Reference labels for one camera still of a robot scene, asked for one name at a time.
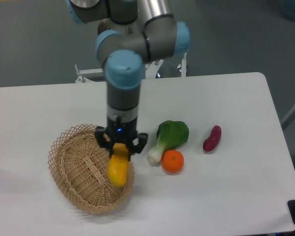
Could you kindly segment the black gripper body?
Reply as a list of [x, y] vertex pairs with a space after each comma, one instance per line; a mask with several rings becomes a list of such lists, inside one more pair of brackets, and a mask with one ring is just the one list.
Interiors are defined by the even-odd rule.
[[126, 123], [113, 121], [112, 119], [107, 118], [106, 133], [110, 138], [110, 143], [108, 144], [109, 152], [113, 152], [113, 146], [116, 143], [126, 144], [126, 147], [130, 152], [135, 152], [133, 140], [137, 138], [136, 126], [137, 118]]

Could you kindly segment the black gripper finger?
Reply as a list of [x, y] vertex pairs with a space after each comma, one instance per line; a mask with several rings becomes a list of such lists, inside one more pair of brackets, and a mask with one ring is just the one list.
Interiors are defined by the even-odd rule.
[[99, 146], [109, 151], [109, 157], [111, 158], [113, 155], [114, 143], [108, 136], [107, 128], [102, 126], [96, 126], [94, 136]]
[[140, 154], [148, 141], [148, 133], [136, 133], [130, 140], [127, 141], [127, 149], [129, 151], [128, 161], [131, 161], [131, 156]]

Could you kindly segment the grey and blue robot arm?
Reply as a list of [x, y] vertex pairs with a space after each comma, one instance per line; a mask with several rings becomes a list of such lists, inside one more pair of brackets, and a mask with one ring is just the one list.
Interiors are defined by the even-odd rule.
[[115, 144], [124, 144], [129, 161], [148, 140], [136, 130], [145, 64], [186, 53], [189, 28], [175, 20], [166, 0], [69, 0], [67, 6], [76, 22], [113, 23], [95, 43], [107, 82], [107, 126], [97, 127], [95, 138], [110, 154]]

